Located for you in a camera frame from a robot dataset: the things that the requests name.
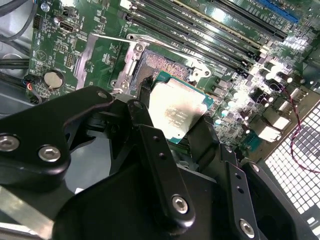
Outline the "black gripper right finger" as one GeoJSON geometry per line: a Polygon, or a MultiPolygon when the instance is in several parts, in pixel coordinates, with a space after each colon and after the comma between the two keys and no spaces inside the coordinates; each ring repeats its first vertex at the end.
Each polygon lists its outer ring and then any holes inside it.
{"type": "Polygon", "coordinates": [[[197,171],[213,179],[192,183],[199,240],[313,240],[307,222],[266,173],[221,143],[202,116],[187,133],[197,171]]]}

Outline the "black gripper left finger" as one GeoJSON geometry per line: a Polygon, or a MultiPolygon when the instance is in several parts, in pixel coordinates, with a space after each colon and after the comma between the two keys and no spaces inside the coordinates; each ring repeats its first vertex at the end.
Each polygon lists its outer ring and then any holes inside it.
{"type": "Polygon", "coordinates": [[[127,102],[88,86],[2,118],[0,182],[35,191],[58,186],[70,166],[71,152],[94,140],[88,132],[95,114],[102,114],[113,159],[120,164],[115,174],[133,163],[174,161],[163,132],[153,126],[148,112],[152,83],[145,78],[138,97],[127,102]]]}

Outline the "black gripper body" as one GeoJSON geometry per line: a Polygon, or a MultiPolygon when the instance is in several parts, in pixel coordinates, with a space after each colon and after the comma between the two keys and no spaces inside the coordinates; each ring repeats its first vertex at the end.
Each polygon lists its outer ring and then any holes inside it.
{"type": "Polygon", "coordinates": [[[57,215],[55,240],[229,240],[234,219],[225,187],[233,166],[216,182],[177,167],[172,159],[124,166],[77,194],[57,215]]]}

